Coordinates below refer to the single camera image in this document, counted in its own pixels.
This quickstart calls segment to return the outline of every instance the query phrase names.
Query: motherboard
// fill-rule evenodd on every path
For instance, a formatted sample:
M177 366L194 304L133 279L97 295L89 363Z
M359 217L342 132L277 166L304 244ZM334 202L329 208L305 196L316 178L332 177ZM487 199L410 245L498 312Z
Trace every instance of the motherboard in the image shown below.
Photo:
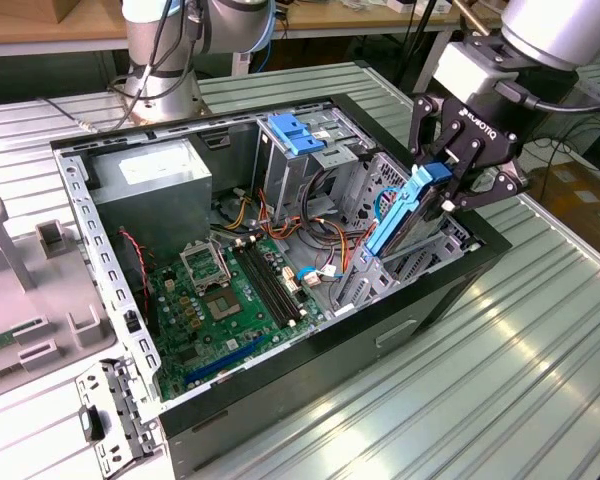
M162 359L157 377L163 400L314 331L325 320L310 290L289 281L290 267L273 240L264 238L246 250L217 248L218 269L212 253L198 251L204 254L183 255L186 263L149 275L157 298L159 335L153 336ZM196 288L201 272L208 277L225 266L227 281Z

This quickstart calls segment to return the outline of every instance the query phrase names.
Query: yellow wire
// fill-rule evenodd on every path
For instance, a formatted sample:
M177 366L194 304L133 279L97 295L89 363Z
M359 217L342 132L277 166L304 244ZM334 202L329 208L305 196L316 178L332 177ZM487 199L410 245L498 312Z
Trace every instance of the yellow wire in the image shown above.
M340 235L340 263L342 266L342 273L345 272L345 270L347 269L347 240L345 237L344 232L342 231L342 229L336 225L333 222L330 222L329 220L324 220L324 219L316 219L318 221L324 222L328 225L331 225L333 228L335 228L338 231L338 234Z
M233 222L230 225L227 225L225 228L228 230L235 230L236 228L238 228L240 226L240 224L242 223L242 220L244 220L244 212L245 212L245 208L247 205L247 199L243 198L242 199L242 204L240 205L240 214L238 215L238 218L236 218L236 221Z

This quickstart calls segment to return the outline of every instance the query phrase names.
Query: red wire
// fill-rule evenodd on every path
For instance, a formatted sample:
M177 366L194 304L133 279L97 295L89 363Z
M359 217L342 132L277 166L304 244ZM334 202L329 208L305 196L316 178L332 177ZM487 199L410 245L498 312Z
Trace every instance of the red wire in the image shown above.
M351 252L351 256L348 258L348 260L350 260L351 258L353 258L353 254L355 253L355 251L358 249L358 247L360 245L362 245L362 242L369 236L371 235L371 232L373 232L376 228L376 222L372 222L371 225L369 226L369 228L367 229L366 232L364 232L364 234L362 234L362 236L360 238L358 238L358 241L355 243L353 250Z
M130 234L125 232L124 230L120 230L120 234L123 235L127 240L131 242L133 248L136 251L136 255L138 256L138 260L140 261L140 270L142 270L142 287L144 289L144 314L149 314L149 288L147 287L147 270L144 265L144 258L142 257L142 250L138 242L136 242L135 238L133 238Z

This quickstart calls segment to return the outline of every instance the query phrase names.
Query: ram slot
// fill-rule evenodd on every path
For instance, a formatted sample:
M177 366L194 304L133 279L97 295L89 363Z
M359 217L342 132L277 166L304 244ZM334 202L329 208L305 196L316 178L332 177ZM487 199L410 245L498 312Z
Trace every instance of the ram slot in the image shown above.
M291 298L289 298L287 290L280 284L278 278L271 271L271 268L263 258L262 254L257 249L253 248L249 252L249 255L251 255L251 258L253 259L258 271L266 272L264 275L265 281L271 285L271 288L278 297L278 301L282 303L282 306L284 307L286 314L289 315L289 318L300 320L300 311L295 306Z
M276 325L278 325L278 327L281 329L286 327L289 323L290 317L285 314L284 310L276 300L275 295L268 288L263 279L264 275L258 272L258 268L245 251L234 250L234 256L244 271L244 274L255 288L256 293L267 307L267 310L269 310L269 313L271 316L273 316Z

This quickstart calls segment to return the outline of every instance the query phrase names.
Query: metal table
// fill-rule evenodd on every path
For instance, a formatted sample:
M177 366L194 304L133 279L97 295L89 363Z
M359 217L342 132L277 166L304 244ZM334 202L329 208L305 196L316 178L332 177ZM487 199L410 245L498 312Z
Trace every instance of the metal table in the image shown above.
M217 112L348 93L396 138L410 101L342 64L202 82ZM60 100L105 128L107 94ZM0 195L11 235L75 230L47 143L80 133L37 102L0 106ZM480 210L514 245L444 321L193 478L596 478L600 257L526 196ZM100 358L116 354L119 345ZM0 397L0 478L97 478L75 416L86 359ZM125 480L170 478L157 456Z

